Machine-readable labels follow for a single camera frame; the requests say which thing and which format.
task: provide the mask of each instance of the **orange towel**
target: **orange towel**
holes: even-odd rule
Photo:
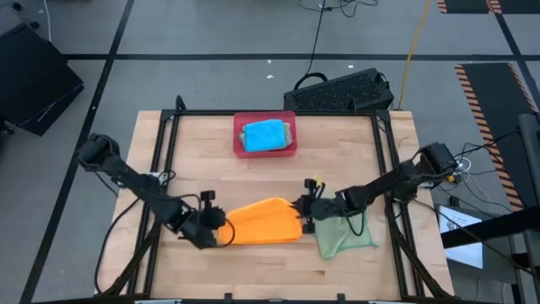
[[[232,244],[271,244],[298,241],[302,224],[298,212],[283,198],[268,198],[227,214],[235,227]],[[232,237],[229,223],[218,229],[219,242],[227,243]]]

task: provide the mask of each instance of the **gray floor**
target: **gray floor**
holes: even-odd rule
[[[42,2],[25,1],[24,17],[46,24]],[[52,42],[66,54],[106,54],[126,0],[49,0]],[[305,0],[316,7],[318,1]],[[424,2],[381,0],[378,7],[359,6],[346,19],[325,14],[320,53],[406,54]],[[294,0],[136,0],[121,54],[309,53],[318,15]],[[524,54],[540,54],[536,15],[505,16]],[[46,37],[45,27],[38,32]],[[440,14],[432,3],[418,43],[420,54],[511,54],[491,14]],[[408,73],[404,108],[413,112],[421,144],[445,142],[458,152],[465,142],[482,143],[476,122],[454,72],[456,63],[413,62]],[[190,109],[281,109],[283,92],[305,73],[308,61],[115,61],[92,131],[115,138],[125,155],[137,112],[170,108],[181,94]],[[377,68],[401,89],[405,62],[315,61],[312,71],[329,78]],[[38,138],[22,130],[0,147],[0,302],[19,301],[43,232],[68,168],[71,154],[104,61],[71,61],[85,90],[47,134]],[[540,62],[528,62],[540,81]],[[489,156],[470,156],[471,171],[494,169]],[[495,174],[477,178],[495,202],[509,205]],[[453,191],[480,209],[504,213],[475,199],[466,189]],[[433,191],[443,204],[444,193]],[[34,301],[90,296],[92,275],[114,197],[94,176],[78,171],[58,227]],[[476,278],[451,269],[459,296],[473,299]],[[502,302],[502,286],[482,281],[479,300]],[[511,302],[506,286],[506,302]]]

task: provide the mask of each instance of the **red plastic bin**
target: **red plastic bin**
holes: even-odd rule
[[[238,134],[247,123],[260,122],[267,119],[281,119],[290,124],[290,132],[293,134],[293,143],[284,149],[264,151],[264,152],[246,152],[244,146],[238,139]],[[296,138],[296,115],[293,111],[271,111],[271,112],[239,112],[235,114],[233,127],[233,151],[239,158],[256,157],[290,157],[293,156],[298,148],[298,139]]]

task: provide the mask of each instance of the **wooden table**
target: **wooden table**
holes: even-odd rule
[[[138,114],[127,157],[127,163],[136,171],[150,168],[159,114]],[[270,197],[294,201],[305,192],[304,179],[315,174],[334,190],[365,184],[380,175],[368,117],[296,117],[299,148],[294,157],[251,160],[238,159],[232,151],[232,121],[232,116],[181,117],[172,166],[177,176],[169,185],[169,195],[213,189],[215,203],[227,211]],[[392,112],[391,124],[400,159],[406,160],[419,147],[412,115],[407,111]],[[386,136],[382,138],[386,148]],[[133,200],[130,191],[120,191],[115,217]],[[418,200],[432,204],[427,190],[418,191]],[[369,208],[368,226],[378,248],[349,249],[329,261],[320,257],[313,235],[294,243],[199,251],[163,229],[151,296],[223,299],[224,293],[230,292],[235,299],[334,300],[337,293],[344,293],[347,300],[398,300],[383,207],[383,197],[379,197]],[[113,282],[131,258],[141,212],[139,204],[111,233],[99,277],[102,289]],[[419,258],[440,285],[453,294],[435,214],[417,204],[410,204],[409,212]],[[413,294],[410,264],[406,258],[403,261],[409,293]],[[146,261],[139,272],[138,290],[142,290],[145,270]]]

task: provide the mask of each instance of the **green cloth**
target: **green cloth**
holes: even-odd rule
[[[356,236],[351,231],[346,218],[332,217],[326,220],[314,220],[315,235],[321,257],[328,260],[345,249],[367,246],[377,247],[371,239],[368,218],[367,210],[363,214],[357,214],[349,218],[354,231],[357,233],[360,233],[362,225],[364,225],[364,232],[362,232],[361,236]]]

